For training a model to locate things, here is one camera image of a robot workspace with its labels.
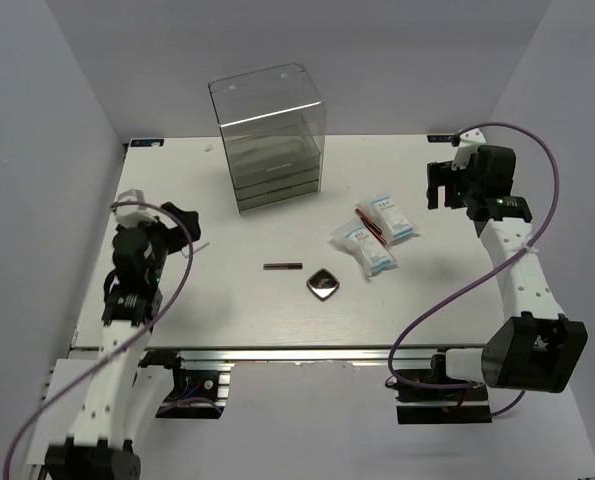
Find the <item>cotton pad packet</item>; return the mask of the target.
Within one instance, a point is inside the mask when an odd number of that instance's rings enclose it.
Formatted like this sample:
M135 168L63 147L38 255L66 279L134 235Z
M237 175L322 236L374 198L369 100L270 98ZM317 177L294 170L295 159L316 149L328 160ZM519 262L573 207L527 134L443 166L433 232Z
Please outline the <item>cotton pad packet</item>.
M366 198L358 203L358 207L381 230L387 245L396 244L415 233L415 225L389 194Z
M331 233L331 239L356 259L368 277L397 267L393 255L359 218L354 218L337 228Z

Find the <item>red black lipstick pen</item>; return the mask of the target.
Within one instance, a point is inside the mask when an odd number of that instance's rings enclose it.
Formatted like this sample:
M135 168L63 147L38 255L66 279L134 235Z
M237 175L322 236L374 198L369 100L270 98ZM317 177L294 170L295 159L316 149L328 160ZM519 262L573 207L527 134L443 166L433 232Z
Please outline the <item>red black lipstick pen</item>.
M386 245L386 239L383 236L383 232L381 228L369 218L367 214L365 214L360 208L356 208L354 210L355 214L361 220L363 225L373 234L373 236L382 244Z

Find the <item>clear acrylic drawer organizer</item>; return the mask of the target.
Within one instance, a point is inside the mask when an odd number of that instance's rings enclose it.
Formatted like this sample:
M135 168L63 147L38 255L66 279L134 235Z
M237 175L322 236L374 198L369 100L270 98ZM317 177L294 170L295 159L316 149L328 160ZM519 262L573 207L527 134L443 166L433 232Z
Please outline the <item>clear acrylic drawer organizer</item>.
M218 77L208 89L239 212L321 190L326 107L303 65Z

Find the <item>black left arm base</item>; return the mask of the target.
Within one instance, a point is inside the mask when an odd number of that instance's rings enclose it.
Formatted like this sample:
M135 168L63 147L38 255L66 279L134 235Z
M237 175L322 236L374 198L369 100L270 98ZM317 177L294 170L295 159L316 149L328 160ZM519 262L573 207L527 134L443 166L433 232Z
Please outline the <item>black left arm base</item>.
M156 414L167 419L219 419L228 398L234 364L207 352L148 351L140 367L163 367L172 377L170 393Z

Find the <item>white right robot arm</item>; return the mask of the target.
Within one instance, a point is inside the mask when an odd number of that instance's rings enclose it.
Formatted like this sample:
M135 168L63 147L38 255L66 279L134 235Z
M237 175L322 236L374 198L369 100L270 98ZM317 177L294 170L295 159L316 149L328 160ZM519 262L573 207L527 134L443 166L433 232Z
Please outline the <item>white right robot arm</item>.
M555 300L533 239L526 200L511 193L513 150L480 145L459 150L454 161L427 166L428 206L463 208L496 268L504 324L481 348L450 348L428 374L430 390L449 399L465 382L490 388L559 393L565 389L588 340Z

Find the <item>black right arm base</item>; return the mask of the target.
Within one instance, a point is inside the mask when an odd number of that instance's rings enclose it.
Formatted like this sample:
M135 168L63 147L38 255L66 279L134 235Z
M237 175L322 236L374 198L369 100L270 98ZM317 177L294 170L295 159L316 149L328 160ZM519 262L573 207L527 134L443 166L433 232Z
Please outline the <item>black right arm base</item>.
M446 375L446 349L434 352L429 365L403 368L396 372L415 383L459 383ZM396 393L399 425L485 424L492 422L488 391L485 387L462 389L422 389L388 377L384 386Z

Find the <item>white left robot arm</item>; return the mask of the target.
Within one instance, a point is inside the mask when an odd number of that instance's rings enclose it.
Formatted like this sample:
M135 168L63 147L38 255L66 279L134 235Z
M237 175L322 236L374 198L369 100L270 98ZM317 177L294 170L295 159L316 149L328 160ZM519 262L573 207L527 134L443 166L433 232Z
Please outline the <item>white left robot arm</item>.
M191 251L201 237L199 215L171 202L156 207L138 200L116 202L113 268L103 286L102 345L86 396L61 443L49 445L44 467L53 479L137 479L139 434L165 398L188 387L188 374L172 360L142 360L155 322L172 305L162 299L167 258Z

